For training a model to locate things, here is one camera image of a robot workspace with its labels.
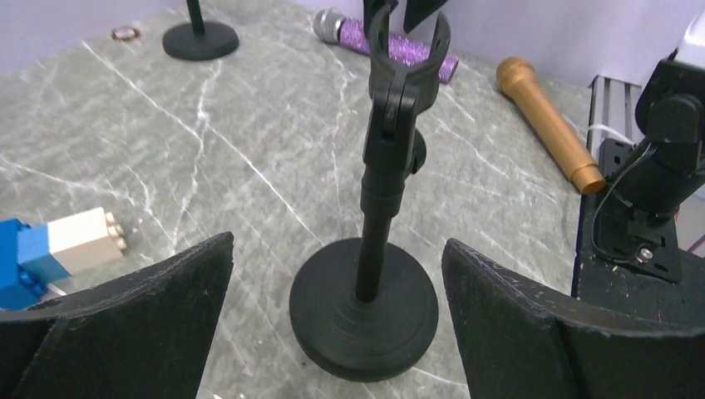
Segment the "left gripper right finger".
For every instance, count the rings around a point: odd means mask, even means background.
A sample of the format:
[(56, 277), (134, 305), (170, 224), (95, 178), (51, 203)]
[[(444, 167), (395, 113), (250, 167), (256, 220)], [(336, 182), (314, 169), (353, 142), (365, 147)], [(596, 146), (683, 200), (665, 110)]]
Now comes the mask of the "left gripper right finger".
[(457, 239), (442, 276), (473, 398), (701, 398), (704, 330), (579, 301)]

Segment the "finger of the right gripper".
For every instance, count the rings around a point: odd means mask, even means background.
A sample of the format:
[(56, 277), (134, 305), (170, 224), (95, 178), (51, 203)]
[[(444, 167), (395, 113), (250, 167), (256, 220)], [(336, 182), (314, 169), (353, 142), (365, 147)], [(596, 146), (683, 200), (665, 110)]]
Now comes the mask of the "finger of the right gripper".
[(439, 11), (447, 0), (406, 0), (403, 30), (412, 32), (419, 24)]

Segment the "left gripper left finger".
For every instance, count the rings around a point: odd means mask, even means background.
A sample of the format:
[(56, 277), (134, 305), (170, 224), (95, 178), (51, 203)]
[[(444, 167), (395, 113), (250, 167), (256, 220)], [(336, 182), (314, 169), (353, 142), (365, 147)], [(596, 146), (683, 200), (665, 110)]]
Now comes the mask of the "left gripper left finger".
[(233, 249), (223, 232), (94, 288), (2, 312), (2, 397), (196, 397)]

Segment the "gold microphone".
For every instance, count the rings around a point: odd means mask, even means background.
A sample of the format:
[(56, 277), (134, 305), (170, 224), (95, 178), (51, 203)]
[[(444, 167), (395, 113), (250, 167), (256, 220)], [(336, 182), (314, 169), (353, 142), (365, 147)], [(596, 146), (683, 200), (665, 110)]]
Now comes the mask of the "gold microphone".
[(520, 57), (508, 57), (495, 75), (500, 92), (518, 106), (564, 177), (582, 195), (603, 189), (606, 180), (597, 161), (545, 93), (534, 67)]

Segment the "black round mic stand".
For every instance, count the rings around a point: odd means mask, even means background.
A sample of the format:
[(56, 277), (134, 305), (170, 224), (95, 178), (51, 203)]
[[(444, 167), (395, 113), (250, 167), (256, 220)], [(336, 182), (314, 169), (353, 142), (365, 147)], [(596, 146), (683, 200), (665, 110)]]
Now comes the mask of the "black round mic stand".
[(228, 56), (239, 48), (239, 37), (229, 25), (205, 21), (199, 0), (187, 0), (190, 22), (175, 25), (162, 37), (165, 53), (173, 58), (201, 62)]
[(312, 362), (351, 382), (380, 382), (417, 363), (435, 336), (438, 301), (421, 264), (388, 241), (405, 181), (423, 167), (417, 117), (435, 102), (451, 29), (436, 20), (428, 58), (392, 59), (389, 1), (365, 4), (372, 108), (363, 151), (362, 234), (321, 248), (301, 267), (289, 296), (299, 346)]

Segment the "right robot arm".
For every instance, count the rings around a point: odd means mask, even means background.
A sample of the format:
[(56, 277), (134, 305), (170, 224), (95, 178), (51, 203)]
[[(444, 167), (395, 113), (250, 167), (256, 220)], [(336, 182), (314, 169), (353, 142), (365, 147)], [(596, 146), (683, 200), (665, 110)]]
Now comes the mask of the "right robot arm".
[(605, 274), (681, 285), (704, 271), (679, 248), (680, 204), (704, 183), (704, 69), (678, 54), (661, 60), (635, 106), (641, 140), (614, 140), (604, 126), (576, 129), (535, 69), (510, 57), (489, 65), (458, 104), (472, 129), (432, 155), (436, 181), (472, 163), (464, 182), (481, 194), (482, 238), (502, 229), (527, 242), (517, 264), (549, 286), (581, 288)]

